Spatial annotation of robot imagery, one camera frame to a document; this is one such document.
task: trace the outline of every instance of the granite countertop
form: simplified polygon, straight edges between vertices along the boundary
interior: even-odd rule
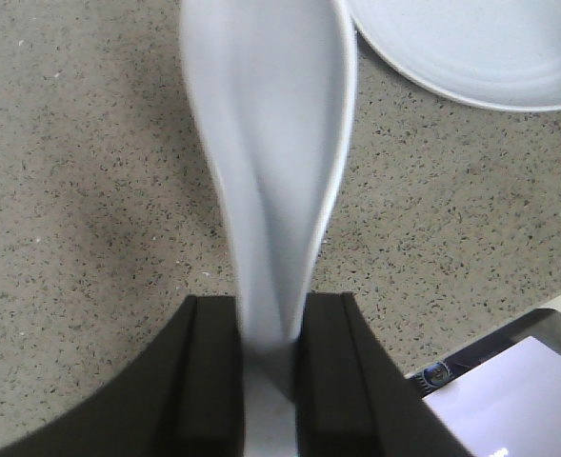
[[[233,293],[168,0],[0,2],[0,446],[106,383],[188,293]],[[561,291],[561,111],[457,105],[360,44],[312,287],[409,369]]]

